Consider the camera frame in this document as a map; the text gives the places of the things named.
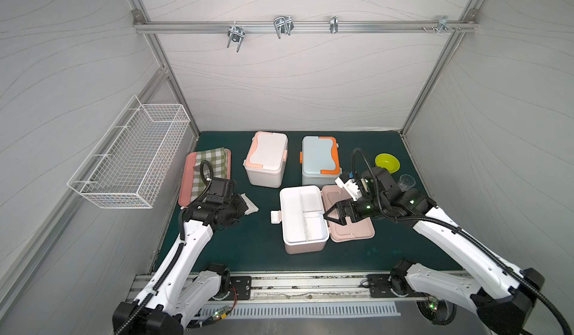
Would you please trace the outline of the white gauze packet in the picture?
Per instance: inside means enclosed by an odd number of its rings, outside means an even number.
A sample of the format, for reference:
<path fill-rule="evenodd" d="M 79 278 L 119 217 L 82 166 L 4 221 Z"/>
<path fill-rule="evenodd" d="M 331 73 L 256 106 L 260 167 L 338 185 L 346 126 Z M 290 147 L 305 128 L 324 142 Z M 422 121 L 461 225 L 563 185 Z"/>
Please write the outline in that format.
<path fill-rule="evenodd" d="M 251 215 L 259 211 L 259 208 L 248 198 L 248 196 L 246 196 L 246 194 L 240 194 L 240 196 L 247 206 L 244 215 Z"/>

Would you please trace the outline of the white kit tray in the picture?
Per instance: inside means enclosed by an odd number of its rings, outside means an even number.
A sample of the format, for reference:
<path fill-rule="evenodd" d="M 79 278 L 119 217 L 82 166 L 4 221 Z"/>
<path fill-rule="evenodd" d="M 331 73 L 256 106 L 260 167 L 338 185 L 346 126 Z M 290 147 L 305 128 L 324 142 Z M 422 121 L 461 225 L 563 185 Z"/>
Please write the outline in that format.
<path fill-rule="evenodd" d="M 321 251 L 330 238 L 321 190 L 315 185 L 280 191 L 280 222 L 289 254 Z"/>

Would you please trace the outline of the pink first aid kit box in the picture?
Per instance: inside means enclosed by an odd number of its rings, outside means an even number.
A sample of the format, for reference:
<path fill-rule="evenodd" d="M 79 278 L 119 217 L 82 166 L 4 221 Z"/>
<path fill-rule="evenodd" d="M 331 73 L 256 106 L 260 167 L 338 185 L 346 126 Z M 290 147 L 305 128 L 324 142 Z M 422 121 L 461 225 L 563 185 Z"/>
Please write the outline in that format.
<path fill-rule="evenodd" d="M 336 243 L 371 239 L 375 227 L 370 219 L 345 225 L 337 224 L 338 212 L 324 213 L 351 196 L 337 185 L 284 188 L 280 191 L 280 209 L 271 212 L 271 223 L 281 224 L 284 248 L 288 254 L 304 254 L 324 249 L 328 240 Z"/>

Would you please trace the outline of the blue orange first aid kit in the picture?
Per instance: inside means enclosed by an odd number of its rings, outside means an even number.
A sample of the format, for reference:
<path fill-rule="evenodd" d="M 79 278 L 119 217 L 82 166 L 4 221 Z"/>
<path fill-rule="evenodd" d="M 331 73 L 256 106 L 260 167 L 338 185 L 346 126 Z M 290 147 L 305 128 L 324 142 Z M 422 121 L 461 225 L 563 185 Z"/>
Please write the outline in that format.
<path fill-rule="evenodd" d="M 338 143 L 334 137 L 305 136 L 302 140 L 300 163 L 302 185 L 334 185 L 342 173 Z"/>

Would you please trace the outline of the white peach first aid kit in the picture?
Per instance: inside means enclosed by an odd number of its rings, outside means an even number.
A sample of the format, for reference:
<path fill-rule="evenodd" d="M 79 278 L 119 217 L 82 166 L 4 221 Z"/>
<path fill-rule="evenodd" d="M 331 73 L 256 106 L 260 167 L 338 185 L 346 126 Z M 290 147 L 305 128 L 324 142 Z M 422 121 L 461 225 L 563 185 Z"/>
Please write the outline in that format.
<path fill-rule="evenodd" d="M 288 156 L 288 137 L 283 133 L 258 131 L 252 138 L 243 163 L 251 185 L 279 188 Z"/>

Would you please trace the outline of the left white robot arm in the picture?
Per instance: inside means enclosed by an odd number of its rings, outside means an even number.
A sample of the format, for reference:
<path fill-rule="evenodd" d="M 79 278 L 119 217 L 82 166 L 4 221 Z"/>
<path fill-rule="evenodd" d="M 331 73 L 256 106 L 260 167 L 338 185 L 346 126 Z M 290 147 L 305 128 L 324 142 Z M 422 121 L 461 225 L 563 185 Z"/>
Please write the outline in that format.
<path fill-rule="evenodd" d="M 183 334 L 203 305 L 230 289 L 229 269 L 210 265 L 187 287 L 191 270 L 216 230 L 251 211 L 231 179 L 213 178 L 203 193 L 182 207 L 179 236 L 147 285 L 112 316 L 114 334 Z"/>

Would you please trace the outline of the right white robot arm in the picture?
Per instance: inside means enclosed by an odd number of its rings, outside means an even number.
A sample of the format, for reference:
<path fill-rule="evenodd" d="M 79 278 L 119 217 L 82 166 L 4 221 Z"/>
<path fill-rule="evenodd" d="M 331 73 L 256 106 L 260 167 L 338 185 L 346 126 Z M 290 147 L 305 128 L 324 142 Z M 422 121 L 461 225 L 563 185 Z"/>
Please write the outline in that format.
<path fill-rule="evenodd" d="M 544 277 L 535 269 L 502 259 L 456 224 L 437 203 L 415 188 L 403 190 L 387 169 L 361 175 L 345 172 L 336 185 L 350 195 L 333 204 L 324 219 L 341 226 L 367 218 L 406 224 L 432 241 L 468 274 L 468 278 L 402 260 L 390 271 L 390 290 L 398 297 L 423 293 L 473 312 L 495 334 L 525 334 L 536 303 L 556 318 L 564 334 L 572 330 L 558 308 L 542 294 Z"/>

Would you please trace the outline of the metal hook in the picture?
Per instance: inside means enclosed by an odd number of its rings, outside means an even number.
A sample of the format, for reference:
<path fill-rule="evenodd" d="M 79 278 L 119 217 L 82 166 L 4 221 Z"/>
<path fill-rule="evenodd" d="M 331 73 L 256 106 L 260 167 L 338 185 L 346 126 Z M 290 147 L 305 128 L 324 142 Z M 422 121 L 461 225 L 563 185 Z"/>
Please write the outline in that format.
<path fill-rule="evenodd" d="M 227 48 L 230 48 L 231 44 L 235 43 L 236 52 L 239 52 L 242 47 L 242 43 L 245 39 L 245 31 L 243 30 L 243 28 L 237 25 L 232 25 L 228 29 L 227 36 L 228 36 Z"/>
<path fill-rule="evenodd" d="M 339 28 L 339 19 L 337 16 L 330 18 L 330 34 L 336 34 Z"/>
<path fill-rule="evenodd" d="M 422 30 L 424 32 L 427 33 L 434 33 L 434 34 L 441 34 L 441 33 L 450 33 L 450 34 L 454 34 L 454 33 L 458 33 L 461 32 L 462 29 L 458 26 L 451 26 L 449 25 L 449 21 L 448 21 L 448 17 L 447 16 L 443 16 L 442 18 L 440 18 L 436 25 L 427 28 L 427 27 L 422 27 Z"/>
<path fill-rule="evenodd" d="M 291 16 L 278 16 L 274 19 L 273 25 L 279 39 L 281 39 L 284 34 L 290 36 L 294 28 Z"/>

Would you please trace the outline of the clear plastic cup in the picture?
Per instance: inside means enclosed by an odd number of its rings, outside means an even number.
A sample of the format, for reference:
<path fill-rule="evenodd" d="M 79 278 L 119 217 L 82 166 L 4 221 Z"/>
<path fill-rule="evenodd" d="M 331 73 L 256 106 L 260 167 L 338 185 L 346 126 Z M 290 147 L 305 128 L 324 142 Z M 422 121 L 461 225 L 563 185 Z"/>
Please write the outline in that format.
<path fill-rule="evenodd" d="M 406 192 L 416 185 L 416 180 L 409 174 L 402 174 L 398 185 L 401 191 Z"/>

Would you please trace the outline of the green bowl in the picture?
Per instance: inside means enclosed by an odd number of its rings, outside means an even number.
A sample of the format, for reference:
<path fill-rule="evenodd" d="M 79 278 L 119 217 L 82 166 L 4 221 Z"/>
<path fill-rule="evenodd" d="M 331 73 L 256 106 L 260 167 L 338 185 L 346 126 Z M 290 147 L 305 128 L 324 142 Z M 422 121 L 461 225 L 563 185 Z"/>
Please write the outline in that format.
<path fill-rule="evenodd" d="M 375 157 L 375 165 L 380 168 L 387 169 L 390 174 L 400 170 L 400 161 L 392 154 L 381 153 Z"/>

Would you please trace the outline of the pink tray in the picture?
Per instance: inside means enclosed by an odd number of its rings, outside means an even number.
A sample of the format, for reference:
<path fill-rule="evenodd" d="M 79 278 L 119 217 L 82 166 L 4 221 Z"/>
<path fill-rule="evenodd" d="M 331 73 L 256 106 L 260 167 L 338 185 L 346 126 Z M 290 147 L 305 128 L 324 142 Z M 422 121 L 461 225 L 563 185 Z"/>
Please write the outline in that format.
<path fill-rule="evenodd" d="M 228 175 L 227 178 L 224 179 L 230 179 L 231 176 L 231 151 L 227 148 L 225 148 L 227 150 L 227 154 L 228 154 Z M 180 207 L 184 207 L 184 206 L 188 206 L 188 202 L 190 200 L 190 190 L 192 188 L 191 186 L 191 163 L 192 160 L 191 158 L 193 157 L 193 153 L 190 153 L 185 160 L 185 167 L 184 167 L 184 173 L 183 173 L 183 177 L 182 177 L 182 185 L 180 188 L 180 192 L 179 192 L 179 200 L 178 200 L 178 204 Z"/>

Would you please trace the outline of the green checkered cloth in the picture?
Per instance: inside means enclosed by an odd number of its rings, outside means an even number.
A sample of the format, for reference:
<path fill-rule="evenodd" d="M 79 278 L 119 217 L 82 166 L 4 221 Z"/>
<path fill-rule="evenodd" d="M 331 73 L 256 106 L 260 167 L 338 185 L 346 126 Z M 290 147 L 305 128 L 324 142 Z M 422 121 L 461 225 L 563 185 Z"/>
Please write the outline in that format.
<path fill-rule="evenodd" d="M 192 176 L 192 188 L 190 190 L 190 200 L 188 203 L 199 197 L 206 188 L 206 184 L 200 176 L 200 163 L 202 161 L 207 161 L 212 166 L 212 176 L 227 178 L 228 175 L 228 154 L 227 150 L 223 147 L 195 152 L 193 153 L 191 160 L 192 163 L 190 170 Z"/>

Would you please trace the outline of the aluminium crossbar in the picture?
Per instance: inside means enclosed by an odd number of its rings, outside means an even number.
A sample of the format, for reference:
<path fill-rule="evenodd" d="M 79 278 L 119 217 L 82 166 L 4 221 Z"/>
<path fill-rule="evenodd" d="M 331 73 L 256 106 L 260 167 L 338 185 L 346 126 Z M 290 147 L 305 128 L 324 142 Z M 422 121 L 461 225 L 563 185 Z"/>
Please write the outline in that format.
<path fill-rule="evenodd" d="M 336 34 L 389 34 L 389 33 L 427 33 L 422 27 L 430 28 L 438 20 L 431 21 L 344 21 L 339 19 Z M 330 34 L 330 20 L 293 21 L 293 34 Z M 139 34 L 227 34 L 232 25 L 237 25 L 245 34 L 274 34 L 272 21 L 236 21 L 236 22 L 146 22 L 135 26 Z M 449 25 L 458 26 L 461 32 L 474 32 L 476 22 L 451 21 Z"/>

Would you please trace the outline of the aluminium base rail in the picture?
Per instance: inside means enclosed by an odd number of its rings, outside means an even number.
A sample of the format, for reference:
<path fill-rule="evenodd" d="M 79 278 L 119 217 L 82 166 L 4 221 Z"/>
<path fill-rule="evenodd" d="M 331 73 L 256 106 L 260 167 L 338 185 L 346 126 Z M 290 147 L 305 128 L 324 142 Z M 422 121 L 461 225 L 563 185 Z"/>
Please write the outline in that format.
<path fill-rule="evenodd" d="M 435 297 L 454 303 L 465 294 L 480 290 L 480 284 L 466 272 L 415 272 L 421 281 L 420 293 L 408 290 L 401 295 L 391 289 L 389 272 L 231 272 L 230 283 L 239 302 L 279 303 L 366 303 L 419 302 Z"/>

